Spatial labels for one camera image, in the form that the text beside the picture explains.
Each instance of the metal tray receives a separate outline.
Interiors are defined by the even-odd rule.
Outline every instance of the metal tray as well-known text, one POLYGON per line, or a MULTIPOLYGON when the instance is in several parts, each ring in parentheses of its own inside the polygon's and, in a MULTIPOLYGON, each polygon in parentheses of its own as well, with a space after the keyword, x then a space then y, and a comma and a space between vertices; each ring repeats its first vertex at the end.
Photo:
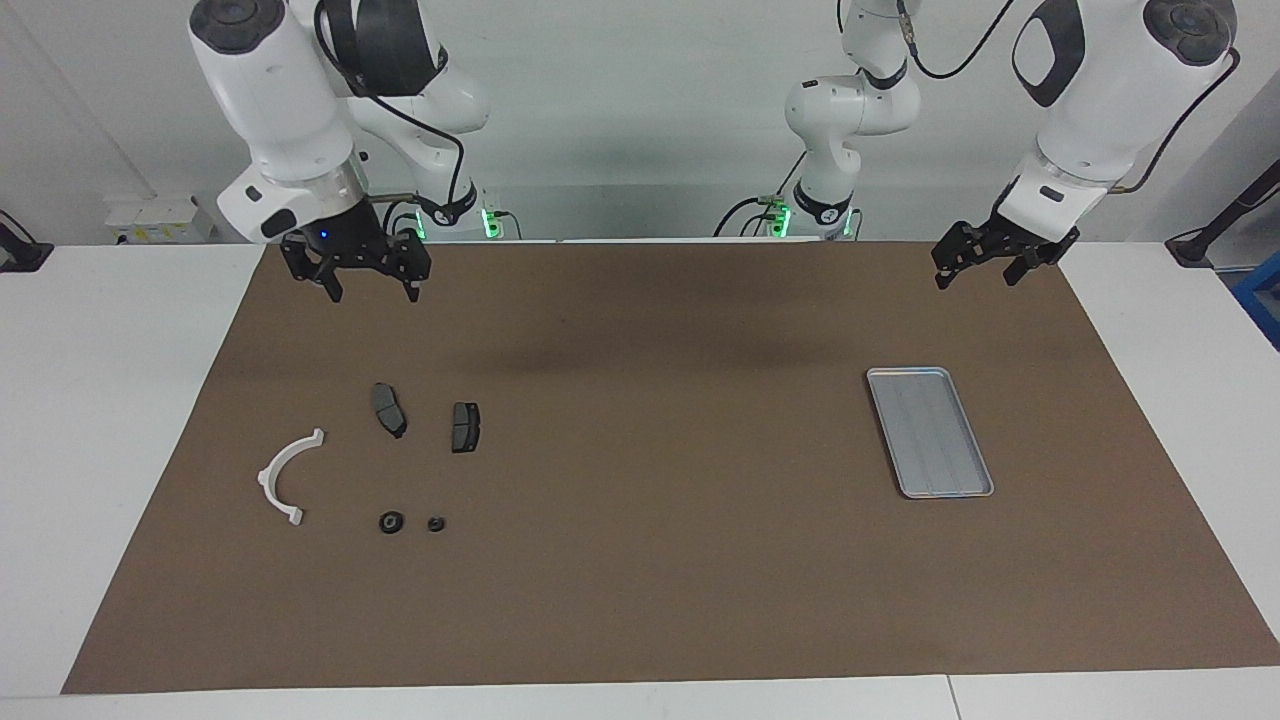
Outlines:
POLYGON ((874 368, 867 372, 867 382, 902 495, 927 500, 995 492, 951 373, 874 368))

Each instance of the white plastic bracket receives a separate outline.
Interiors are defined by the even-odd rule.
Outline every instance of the white plastic bracket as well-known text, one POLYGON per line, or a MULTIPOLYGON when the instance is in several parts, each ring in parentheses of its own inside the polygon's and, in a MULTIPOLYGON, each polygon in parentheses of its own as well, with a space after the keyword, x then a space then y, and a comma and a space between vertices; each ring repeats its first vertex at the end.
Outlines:
POLYGON ((285 446, 285 448, 282 450, 271 460, 271 462, 257 474, 257 484, 262 486, 262 492, 266 493, 266 501, 274 505, 280 512, 288 515, 289 523, 293 525, 302 524, 302 509, 280 502, 280 498, 275 495, 275 480, 280 477, 280 470, 289 462, 289 460, 293 460, 307 450, 320 447, 321 445, 324 445, 324 430, 316 428, 315 432, 311 433, 311 437, 293 441, 285 446))

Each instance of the black ring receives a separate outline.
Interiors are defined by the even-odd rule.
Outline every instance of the black ring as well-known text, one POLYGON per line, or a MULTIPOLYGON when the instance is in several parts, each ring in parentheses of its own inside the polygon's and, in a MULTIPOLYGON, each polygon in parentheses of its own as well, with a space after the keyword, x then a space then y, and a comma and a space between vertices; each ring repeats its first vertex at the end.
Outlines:
POLYGON ((390 512, 383 512, 383 516, 378 519, 378 529, 388 536, 394 536, 404 528, 404 515, 392 510, 390 512))
POLYGON ((796 200, 796 206, 808 213, 809 215, 812 215, 813 219, 815 219, 818 224, 823 227, 835 225, 840 220, 840 218, 845 214, 845 211, 849 210, 849 204, 852 202, 854 200, 854 196, 850 195, 844 202, 836 202, 835 205, 831 205, 823 202, 822 200, 815 200, 810 197, 809 193, 804 191, 801 183, 796 183, 796 188, 791 195, 796 200), (831 211, 836 213, 835 219, 831 220, 829 223, 822 222, 823 220, 822 217, 831 211))
POLYGON ((867 76, 867 85, 874 87, 876 90, 888 90, 895 85, 902 82, 902 78, 906 77, 906 60, 902 60, 902 67, 899 68, 896 73, 893 73, 887 78, 878 78, 872 73, 867 72, 867 69, 863 69, 863 74, 867 76))
POLYGON ((430 197, 422 197, 421 195, 415 195, 413 201, 417 206, 426 210, 426 214, 431 217, 431 222, 436 225, 451 228, 458 224, 462 215, 475 208, 476 200, 480 197, 480 192, 476 191, 475 182, 471 183, 471 188, 462 197, 458 197, 448 205, 439 205, 434 202, 430 197))

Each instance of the black rubber washer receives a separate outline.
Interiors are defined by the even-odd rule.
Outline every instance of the black rubber washer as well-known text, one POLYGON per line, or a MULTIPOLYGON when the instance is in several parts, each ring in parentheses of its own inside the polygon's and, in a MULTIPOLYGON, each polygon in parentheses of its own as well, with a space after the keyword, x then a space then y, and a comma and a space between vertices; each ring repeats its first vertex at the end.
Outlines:
POLYGON ((378 519, 378 529, 387 533, 388 536, 394 536, 404 528, 404 515, 392 510, 390 512, 383 512, 383 516, 378 519))

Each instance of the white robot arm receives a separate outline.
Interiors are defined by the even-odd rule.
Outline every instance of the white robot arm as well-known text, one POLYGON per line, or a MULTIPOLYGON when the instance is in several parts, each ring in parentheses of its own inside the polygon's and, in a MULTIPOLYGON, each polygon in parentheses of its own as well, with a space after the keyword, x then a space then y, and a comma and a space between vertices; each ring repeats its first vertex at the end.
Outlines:
POLYGON ((483 127, 488 100, 449 68, 419 0, 200 0, 189 35, 253 160, 218 199, 232 225, 255 242, 279 238, 294 278, 321 284, 334 302, 338 268, 394 277, 416 301, 430 258, 416 236, 388 237, 378 223, 343 105, 410 163, 413 199, 433 223, 461 228, 479 218, 462 143, 449 129, 483 127), (320 42, 340 68, 317 54, 320 42), (335 87, 356 97, 339 102, 335 87))
POLYGON ((1239 61, 1231 0, 1046 0, 1023 27, 1014 69, 1048 109, 980 227, 956 223, 933 250, 937 282, 995 258, 1005 281, 1056 264, 1075 223, 1239 61))
MULTIPOLYGON (((908 3, 911 10, 919 5, 908 3)), ((849 141, 901 132, 920 114, 920 88, 908 73, 895 0, 851 0, 844 26, 845 54, 858 73, 801 82, 787 97, 787 124, 806 150, 790 190, 795 234, 838 236, 861 169, 849 141)))

